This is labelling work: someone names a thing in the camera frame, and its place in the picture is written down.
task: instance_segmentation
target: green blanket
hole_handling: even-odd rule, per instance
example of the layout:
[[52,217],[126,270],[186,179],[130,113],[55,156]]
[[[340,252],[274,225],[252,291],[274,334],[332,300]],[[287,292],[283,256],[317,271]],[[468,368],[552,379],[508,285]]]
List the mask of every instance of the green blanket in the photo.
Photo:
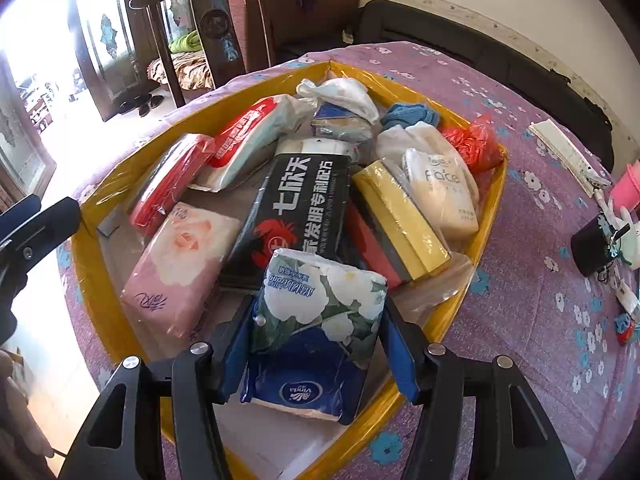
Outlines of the green blanket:
[[179,52],[197,52],[198,50],[202,50],[198,31],[194,30],[189,34],[185,34],[181,38],[178,38],[169,45],[169,50],[172,54],[178,54]]

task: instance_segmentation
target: metal bolt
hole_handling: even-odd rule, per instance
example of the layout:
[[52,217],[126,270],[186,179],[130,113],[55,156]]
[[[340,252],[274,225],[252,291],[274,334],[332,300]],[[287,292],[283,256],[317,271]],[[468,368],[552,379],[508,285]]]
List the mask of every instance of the metal bolt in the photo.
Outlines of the metal bolt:
[[189,348],[189,351],[194,355],[201,355],[201,354],[204,354],[204,352],[206,352],[207,349],[209,349],[209,345],[202,341],[199,341],[197,343],[192,344],[191,348]]
[[513,366],[513,361],[506,355],[498,355],[496,362],[500,368],[511,368]]
[[444,348],[444,345],[441,345],[440,343],[431,343],[429,346],[427,346],[427,352],[429,352],[431,355],[444,355],[444,352],[446,352],[447,349]]
[[125,368],[128,368],[130,370],[132,368],[135,368],[139,364],[140,364],[140,358],[135,356],[135,355],[130,355],[129,357],[124,359],[124,361],[122,362],[122,366],[124,366]]

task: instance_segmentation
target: black package with white chinese text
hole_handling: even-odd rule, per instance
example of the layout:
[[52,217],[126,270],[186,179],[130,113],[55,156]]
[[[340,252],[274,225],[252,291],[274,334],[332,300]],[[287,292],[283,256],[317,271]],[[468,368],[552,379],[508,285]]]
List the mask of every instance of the black package with white chinese text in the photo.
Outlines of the black package with white chinese text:
[[257,292],[278,248],[335,259],[349,197],[350,164],[345,155],[277,155],[218,285]]

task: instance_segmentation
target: wooden armchair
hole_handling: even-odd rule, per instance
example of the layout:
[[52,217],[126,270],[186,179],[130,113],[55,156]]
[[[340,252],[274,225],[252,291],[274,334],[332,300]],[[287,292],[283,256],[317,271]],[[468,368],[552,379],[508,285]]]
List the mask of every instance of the wooden armchair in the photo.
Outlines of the wooden armchair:
[[[176,107],[185,105],[184,95],[175,73],[169,51],[160,3],[163,0],[131,0],[131,9],[146,9],[151,23],[158,53],[166,72],[169,89]],[[228,0],[190,0],[196,29],[204,50],[214,87],[222,86],[238,75],[245,74],[244,61],[236,37],[236,30],[229,12]],[[271,21],[266,0],[258,0],[262,28],[267,48],[269,66],[273,66],[275,56],[271,37]]]

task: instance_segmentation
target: tablecloth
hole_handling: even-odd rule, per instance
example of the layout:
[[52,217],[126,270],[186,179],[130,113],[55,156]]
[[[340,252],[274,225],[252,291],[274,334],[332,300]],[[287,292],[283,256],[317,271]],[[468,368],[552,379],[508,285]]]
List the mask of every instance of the tablecloth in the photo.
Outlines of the tablecloth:
[[[529,380],[564,445],[576,476],[597,479],[625,441],[640,396],[638,344],[621,347],[613,318],[620,312],[608,285],[583,278],[570,237],[597,214],[570,172],[527,129],[549,116],[491,78],[444,54],[401,41],[312,53],[240,76],[164,118],[136,146],[169,124],[264,78],[325,60],[377,72],[472,120],[490,113],[498,140],[509,150],[508,179],[489,242],[460,311],[444,339],[459,356],[512,357]],[[562,128],[603,176],[609,176],[577,138]],[[89,195],[109,168],[79,187]],[[58,250],[69,314],[85,361],[104,386],[113,365],[82,307],[69,243]],[[628,267],[615,270],[635,283]],[[465,403],[454,478],[466,478],[472,442],[473,401]],[[405,404],[383,431],[335,479],[400,478],[420,407]],[[166,464],[175,471],[175,459]]]

